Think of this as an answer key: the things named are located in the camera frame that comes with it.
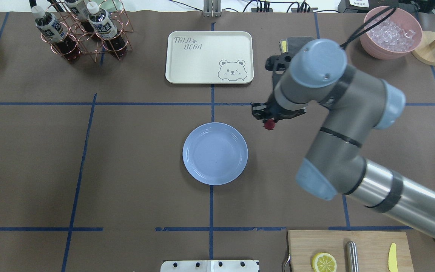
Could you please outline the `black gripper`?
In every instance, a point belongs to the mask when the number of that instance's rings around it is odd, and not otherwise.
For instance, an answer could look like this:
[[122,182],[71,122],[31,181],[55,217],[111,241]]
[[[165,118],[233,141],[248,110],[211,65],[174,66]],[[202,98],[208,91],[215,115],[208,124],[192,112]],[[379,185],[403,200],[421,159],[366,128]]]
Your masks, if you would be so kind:
[[273,96],[269,96],[265,103],[252,103],[251,111],[252,115],[262,122],[267,122],[269,119],[278,122],[303,115],[307,113],[307,108],[299,106],[297,110],[287,110],[281,107]]

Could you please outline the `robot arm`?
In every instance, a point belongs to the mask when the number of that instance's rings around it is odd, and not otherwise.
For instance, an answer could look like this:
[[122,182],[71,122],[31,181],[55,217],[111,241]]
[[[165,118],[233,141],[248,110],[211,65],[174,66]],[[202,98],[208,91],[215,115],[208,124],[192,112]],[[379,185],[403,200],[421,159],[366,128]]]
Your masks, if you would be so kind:
[[312,100],[328,109],[296,182],[331,200],[350,196],[366,208],[435,238],[435,192],[359,153],[373,129],[390,127],[403,113],[404,93],[348,64],[345,50],[330,39],[311,39],[296,54],[268,57],[273,91],[252,114],[272,130],[276,122],[306,112]]

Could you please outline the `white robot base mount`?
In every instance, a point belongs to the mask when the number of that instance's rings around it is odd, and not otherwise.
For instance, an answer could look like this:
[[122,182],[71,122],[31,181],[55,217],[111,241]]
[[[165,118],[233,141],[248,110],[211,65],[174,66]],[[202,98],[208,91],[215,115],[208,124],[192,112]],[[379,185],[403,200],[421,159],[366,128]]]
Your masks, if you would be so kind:
[[161,272],[259,272],[257,260],[169,260]]

